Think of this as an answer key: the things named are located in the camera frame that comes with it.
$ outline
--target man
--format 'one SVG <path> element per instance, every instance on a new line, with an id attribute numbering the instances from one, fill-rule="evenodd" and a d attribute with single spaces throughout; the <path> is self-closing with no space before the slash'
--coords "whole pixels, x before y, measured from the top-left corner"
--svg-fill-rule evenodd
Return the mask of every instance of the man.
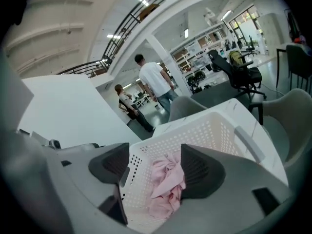
<path id="1" fill-rule="evenodd" d="M 170 113 L 170 101 L 178 95 L 174 91 L 174 86 L 167 73 L 155 62 L 146 62 L 143 55 L 135 57 L 136 63 L 141 67 L 139 78 L 141 79 L 146 92 L 153 101 L 158 101 L 161 106 Z"/>

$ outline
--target black metal railing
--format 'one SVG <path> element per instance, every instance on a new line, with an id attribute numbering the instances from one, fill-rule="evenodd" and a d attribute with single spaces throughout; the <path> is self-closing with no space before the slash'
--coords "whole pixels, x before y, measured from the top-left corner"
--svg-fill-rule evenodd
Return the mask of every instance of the black metal railing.
<path id="1" fill-rule="evenodd" d="M 86 74 L 89 78 L 106 73 L 115 55 L 127 40 L 133 29 L 141 23 L 151 12 L 159 7 L 165 0 L 142 0 L 122 20 L 113 37 L 108 42 L 102 60 L 81 64 L 58 73 L 62 74 Z"/>
<path id="2" fill-rule="evenodd" d="M 58 75 L 87 75 L 89 78 L 98 76 L 107 72 L 110 61 L 108 59 L 95 60 L 88 63 L 84 63 L 73 68 L 66 69 L 59 72 Z"/>
<path id="3" fill-rule="evenodd" d="M 148 2 L 148 6 L 143 4 L 143 1 Z M 111 61 L 114 60 L 115 55 L 118 53 L 119 49 L 127 40 L 133 29 L 164 1 L 165 0 L 142 0 L 138 2 L 114 32 L 113 36 L 115 36 L 115 38 L 113 37 L 109 41 L 104 51 L 103 59 L 106 58 Z"/>

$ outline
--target dark hair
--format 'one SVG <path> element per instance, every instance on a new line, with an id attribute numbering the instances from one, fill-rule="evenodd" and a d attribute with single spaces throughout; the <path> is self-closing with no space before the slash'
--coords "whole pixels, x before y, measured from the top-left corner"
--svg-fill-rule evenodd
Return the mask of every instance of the dark hair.
<path id="1" fill-rule="evenodd" d="M 121 93 L 121 91 L 122 91 L 122 86 L 121 86 L 120 84 L 117 84 L 117 85 L 115 86 L 115 91 L 116 91 L 117 94 L 119 95 L 119 94 Z"/>
<path id="2" fill-rule="evenodd" d="M 135 61 L 137 64 L 140 64 L 143 61 L 144 57 L 142 54 L 137 54 L 135 57 Z"/>

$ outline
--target gray gripper pad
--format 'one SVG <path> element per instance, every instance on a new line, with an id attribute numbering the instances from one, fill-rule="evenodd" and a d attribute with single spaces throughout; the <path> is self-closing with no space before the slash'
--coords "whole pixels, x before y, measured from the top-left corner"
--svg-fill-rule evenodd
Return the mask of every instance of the gray gripper pad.
<path id="1" fill-rule="evenodd" d="M 129 163 L 129 143 L 117 147 L 93 158 L 89 163 L 89 171 L 99 181 L 118 184 Z"/>
<path id="2" fill-rule="evenodd" d="M 226 175 L 219 161 L 187 144 L 181 145 L 181 167 L 186 183 L 182 199 L 208 197 L 222 185 Z"/>

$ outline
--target pillar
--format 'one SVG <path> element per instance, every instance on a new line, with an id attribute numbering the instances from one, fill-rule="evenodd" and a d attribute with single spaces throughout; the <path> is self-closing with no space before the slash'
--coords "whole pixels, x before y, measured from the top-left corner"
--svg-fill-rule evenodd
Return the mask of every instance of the pillar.
<path id="1" fill-rule="evenodd" d="M 164 47 L 160 44 L 160 42 L 156 39 L 155 36 L 149 35 L 147 41 L 151 45 L 151 47 L 156 51 L 159 57 L 162 59 L 163 63 L 166 65 L 167 69 L 170 71 L 171 75 L 175 79 L 179 89 L 181 90 L 182 94 L 185 96 L 191 96 L 191 90 L 186 82 L 185 77 L 180 72 L 180 69 L 170 55 L 170 53 L 164 49 Z"/>

